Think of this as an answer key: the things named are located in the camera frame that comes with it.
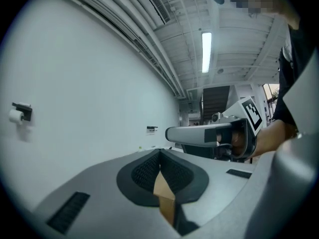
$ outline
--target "ceiling beam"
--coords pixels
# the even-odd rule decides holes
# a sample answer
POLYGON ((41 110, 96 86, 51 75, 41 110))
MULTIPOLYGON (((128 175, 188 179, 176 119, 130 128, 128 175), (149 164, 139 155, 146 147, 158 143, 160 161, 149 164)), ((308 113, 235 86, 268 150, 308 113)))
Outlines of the ceiling beam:
POLYGON ((213 83, 215 68, 218 60, 219 52, 219 8, 214 0, 207 0, 208 12, 210 15, 211 31, 212 31, 212 49, 210 55, 210 68, 208 71, 209 83, 213 83))
MULTIPOLYGON (((193 33, 196 33, 196 32, 208 32, 208 31, 210 31, 211 29, 210 28, 202 28, 202 30, 194 30, 194 31, 192 31, 193 33)), ((168 41, 168 40, 171 40, 171 39, 173 39, 173 38, 175 38, 175 37, 179 37, 179 36, 181 36, 181 35, 187 35, 187 34, 190 34, 190 31, 188 31, 188 32, 183 32, 182 30, 180 30, 179 32, 176 32, 176 33, 173 33, 171 36, 167 36, 167 37, 165 37, 164 39, 162 39, 162 40, 160 40, 161 42, 165 42, 165 41, 168 41)))
POLYGON ((277 84, 278 81, 272 77, 269 78, 253 78, 252 81, 225 81, 225 82, 219 82, 219 83, 213 83, 213 84, 206 84, 201 87, 187 89, 186 92, 197 90, 197 89, 207 89, 207 88, 215 88, 215 87, 223 87, 223 86, 232 86, 232 85, 247 85, 247 84, 277 84))
POLYGON ((198 19, 199 19, 199 22, 200 22, 200 28, 203 29, 203 23, 201 22, 201 17, 200 17, 200 13, 199 13, 199 8, 198 8, 198 4, 197 4, 197 1, 195 1, 195 5, 196 5, 196 10, 197 10, 197 15, 198 15, 198 19))
MULTIPOLYGON (((176 62, 174 61, 173 63, 174 64, 178 64, 178 63, 184 63, 184 62, 189 62, 189 61, 183 61, 183 62, 176 62)), ((249 66, 249 65, 239 65, 239 66, 216 66, 215 68, 213 68, 213 70, 217 70, 217 69, 231 69, 231 68, 260 68, 262 67, 263 69, 267 69, 267 70, 278 70, 278 68, 276 67, 270 67, 270 66, 249 66)), ((182 75, 187 75, 187 74, 192 74, 193 72, 192 71, 184 71, 183 73, 181 74, 178 74, 178 76, 182 76, 182 75)))
POLYGON ((195 54, 195 66, 194 66, 194 73, 195 73, 195 76, 196 76, 196 81, 197 81, 197 85, 198 85, 198 68, 197 68, 197 54, 196 54, 196 49, 195 49, 195 40, 194 40, 194 35, 193 35, 193 31, 192 31, 192 27, 191 27, 191 24, 190 24, 190 21, 189 21, 189 17, 188 17, 188 12, 187 12, 187 9, 185 7, 185 4, 184 4, 184 1, 183 0, 180 0, 180 3, 184 9, 184 12, 185 12, 185 15, 186 15, 186 18, 187 18, 187 22, 188 22, 188 27, 189 27, 189 30, 190 30, 190 36, 191 36, 191 40, 192 40, 192 44, 193 44, 193 50, 194 50, 194 54, 195 54))
MULTIPOLYGON (((172 13, 173 13, 173 15, 174 15, 174 17, 175 17, 176 23, 178 24, 178 26, 179 26, 179 28, 180 28, 181 35, 183 36, 183 40, 184 40, 184 42, 185 42, 185 46, 186 46, 186 50, 187 50, 187 56, 188 56, 188 59, 189 59, 189 61, 190 61, 190 64, 192 65, 192 60, 191 60, 191 58, 190 58, 190 51, 189 51, 189 48, 188 48, 186 36, 185 36, 185 34, 184 34, 184 31, 183 31, 183 27, 181 26, 181 24, 180 24, 180 22, 179 22, 179 20, 178 20, 178 18, 177 18, 177 16, 176 16, 176 14, 175 14, 175 12, 172 11, 172 13)), ((187 93, 186 98, 190 99, 189 93, 188 93, 188 92, 186 92, 186 93, 187 93)))
MULTIPOLYGON (((263 48, 261 49, 257 59, 255 60, 253 66, 260 66, 260 64, 265 60, 268 53, 270 52, 273 44, 277 40, 277 37, 280 33, 280 28, 283 24, 284 20, 281 18, 281 16, 276 15, 273 21, 273 24, 270 28, 269 34, 267 36, 267 39, 265 41, 265 44, 263 48)), ((245 81, 250 81, 253 75, 258 71, 259 67, 252 68, 245 76, 245 81)))

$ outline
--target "black shirt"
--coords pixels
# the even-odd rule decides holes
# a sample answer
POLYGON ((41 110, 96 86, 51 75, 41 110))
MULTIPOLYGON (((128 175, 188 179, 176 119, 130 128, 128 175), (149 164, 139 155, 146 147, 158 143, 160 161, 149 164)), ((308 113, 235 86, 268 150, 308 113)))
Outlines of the black shirt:
POLYGON ((292 61, 288 62, 283 55, 283 50, 281 50, 279 56, 279 93, 273 119, 282 120, 285 123, 296 125, 283 101, 283 96, 288 92, 290 87, 305 69, 311 55, 313 54, 315 44, 305 31, 305 26, 302 21, 300 21, 298 30, 289 28, 289 32, 292 61))

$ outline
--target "wall-mounted holder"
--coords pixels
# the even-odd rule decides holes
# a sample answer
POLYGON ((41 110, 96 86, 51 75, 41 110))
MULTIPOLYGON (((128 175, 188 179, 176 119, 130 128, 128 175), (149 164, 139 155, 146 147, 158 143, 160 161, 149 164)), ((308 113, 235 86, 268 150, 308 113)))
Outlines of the wall-mounted holder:
POLYGON ((158 128, 158 126, 147 126, 147 129, 149 129, 150 130, 150 132, 154 132, 154 131, 157 131, 157 130, 155 130, 155 128, 158 128))
POLYGON ((14 106, 17 111, 23 112, 23 117, 22 117, 23 120, 31 121, 31 114, 32 114, 31 105, 22 104, 22 103, 19 103, 19 104, 12 103, 12 106, 14 106))

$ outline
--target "human arm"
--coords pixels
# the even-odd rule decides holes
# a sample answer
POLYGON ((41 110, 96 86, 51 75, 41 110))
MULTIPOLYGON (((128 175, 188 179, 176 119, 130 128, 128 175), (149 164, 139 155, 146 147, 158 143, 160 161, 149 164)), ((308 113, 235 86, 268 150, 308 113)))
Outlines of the human arm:
MULTIPOLYGON (((273 119, 275 121, 266 128, 262 128, 257 134, 256 149, 251 157, 259 156, 265 152, 276 150, 285 140, 296 136, 297 128, 293 117, 291 116, 283 96, 294 83, 293 70, 289 62, 284 58, 283 53, 280 54, 280 71, 279 71, 279 94, 277 105, 273 119)), ((233 154, 240 155, 244 151, 244 134, 234 131, 232 134, 231 144, 233 146, 233 154)))

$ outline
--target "air vent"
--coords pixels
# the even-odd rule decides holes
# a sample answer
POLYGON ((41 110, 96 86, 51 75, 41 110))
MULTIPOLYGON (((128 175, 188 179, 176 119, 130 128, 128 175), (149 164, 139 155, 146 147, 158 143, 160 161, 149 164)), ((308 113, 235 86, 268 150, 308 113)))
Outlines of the air vent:
POLYGON ((90 195, 82 192, 75 192, 66 203, 47 222, 53 229, 65 234, 80 211, 88 201, 90 195))
POLYGON ((165 9, 164 4, 161 2, 161 0, 150 0, 150 2, 153 4, 155 10, 161 17, 164 24, 170 21, 170 17, 168 12, 165 9))

